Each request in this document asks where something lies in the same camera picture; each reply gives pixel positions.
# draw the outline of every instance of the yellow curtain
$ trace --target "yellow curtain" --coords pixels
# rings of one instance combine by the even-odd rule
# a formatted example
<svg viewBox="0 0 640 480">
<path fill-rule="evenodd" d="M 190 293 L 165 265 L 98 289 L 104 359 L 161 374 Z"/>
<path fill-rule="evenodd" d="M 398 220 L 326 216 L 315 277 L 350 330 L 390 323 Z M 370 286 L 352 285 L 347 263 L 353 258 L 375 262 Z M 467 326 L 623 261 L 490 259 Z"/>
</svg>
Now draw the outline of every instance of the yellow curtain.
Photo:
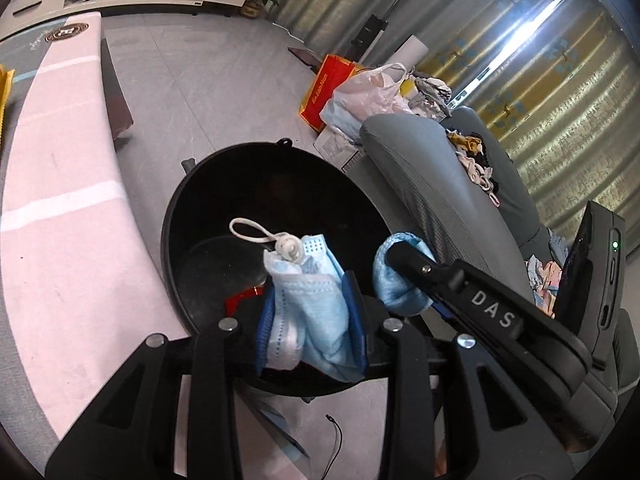
<svg viewBox="0 0 640 480">
<path fill-rule="evenodd" d="M 481 9 L 420 69 L 464 88 L 521 24 L 508 19 L 521 1 Z M 640 244 L 639 88 L 638 58 L 602 4 L 565 0 L 464 104 L 511 155 L 546 225 L 572 238 L 595 200 L 625 218 L 631 251 Z"/>
</svg>

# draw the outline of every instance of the white string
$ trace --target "white string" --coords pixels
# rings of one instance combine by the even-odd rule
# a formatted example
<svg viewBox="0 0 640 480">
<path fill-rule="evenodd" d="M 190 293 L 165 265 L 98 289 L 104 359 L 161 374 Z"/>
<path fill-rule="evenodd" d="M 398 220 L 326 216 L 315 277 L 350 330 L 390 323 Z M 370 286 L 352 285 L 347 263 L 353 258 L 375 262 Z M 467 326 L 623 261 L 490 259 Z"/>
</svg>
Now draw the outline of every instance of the white string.
<svg viewBox="0 0 640 480">
<path fill-rule="evenodd" d="M 264 234 L 266 234 L 266 236 L 258 238 L 241 235 L 234 228 L 236 224 L 248 225 L 249 227 L 258 229 L 258 231 L 262 231 Z M 231 222 L 229 222 L 229 230 L 234 236 L 240 238 L 241 240 L 252 242 L 254 244 L 276 242 L 276 252 L 285 260 L 289 260 L 290 262 L 294 262 L 295 264 L 301 263 L 305 257 L 305 248 L 300 238 L 285 232 L 276 234 L 270 233 L 269 231 L 267 231 L 267 229 L 258 224 L 258 222 L 254 222 L 253 220 L 249 220 L 247 218 L 234 218 Z"/>
</svg>

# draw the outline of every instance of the potted plant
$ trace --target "potted plant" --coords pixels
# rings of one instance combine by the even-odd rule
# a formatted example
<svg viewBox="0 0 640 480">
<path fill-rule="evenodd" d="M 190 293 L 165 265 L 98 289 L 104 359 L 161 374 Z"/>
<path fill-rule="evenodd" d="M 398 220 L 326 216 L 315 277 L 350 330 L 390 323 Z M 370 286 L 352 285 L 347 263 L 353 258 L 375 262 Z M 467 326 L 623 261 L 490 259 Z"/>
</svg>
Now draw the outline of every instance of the potted plant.
<svg viewBox="0 0 640 480">
<path fill-rule="evenodd" d="M 240 9 L 240 14 L 246 18 L 257 18 L 260 16 L 260 12 L 262 12 L 264 6 L 270 2 L 279 5 L 277 0 L 247 0 L 242 6 L 242 9 Z"/>
</svg>

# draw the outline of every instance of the stick vacuum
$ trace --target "stick vacuum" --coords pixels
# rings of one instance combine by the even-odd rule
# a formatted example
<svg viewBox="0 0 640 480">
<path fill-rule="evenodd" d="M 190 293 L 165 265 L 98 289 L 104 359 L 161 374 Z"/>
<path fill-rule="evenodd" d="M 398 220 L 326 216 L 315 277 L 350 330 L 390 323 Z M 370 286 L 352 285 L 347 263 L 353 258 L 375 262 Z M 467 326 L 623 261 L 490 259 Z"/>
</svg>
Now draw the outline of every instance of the stick vacuum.
<svg viewBox="0 0 640 480">
<path fill-rule="evenodd" d="M 351 41 L 351 46 L 344 56 L 346 59 L 361 63 L 369 55 L 385 33 L 386 26 L 389 24 L 387 20 L 399 2 L 400 0 L 395 0 L 382 18 L 375 14 L 369 17 L 358 35 Z"/>
</svg>

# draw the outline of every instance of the red object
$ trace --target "red object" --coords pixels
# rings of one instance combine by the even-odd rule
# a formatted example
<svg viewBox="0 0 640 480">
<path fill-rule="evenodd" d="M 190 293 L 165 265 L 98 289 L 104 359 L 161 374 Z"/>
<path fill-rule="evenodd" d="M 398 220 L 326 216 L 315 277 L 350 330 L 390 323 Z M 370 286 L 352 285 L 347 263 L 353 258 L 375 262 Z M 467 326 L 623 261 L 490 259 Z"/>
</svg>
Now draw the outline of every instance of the red object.
<svg viewBox="0 0 640 480">
<path fill-rule="evenodd" d="M 328 54 L 324 58 L 316 80 L 300 105 L 300 116 L 306 124 L 318 133 L 324 129 L 325 124 L 320 119 L 320 112 L 324 105 L 334 94 L 334 90 L 354 75 L 359 68 L 360 66 L 353 61 L 335 54 Z"/>
<path fill-rule="evenodd" d="M 247 298 L 254 298 L 255 296 L 262 295 L 262 287 L 261 286 L 252 286 L 248 290 L 241 292 L 240 294 L 236 294 L 235 296 L 228 298 L 225 300 L 225 311 L 227 317 L 233 317 L 238 309 L 238 304 L 242 300 L 246 300 Z"/>
</svg>

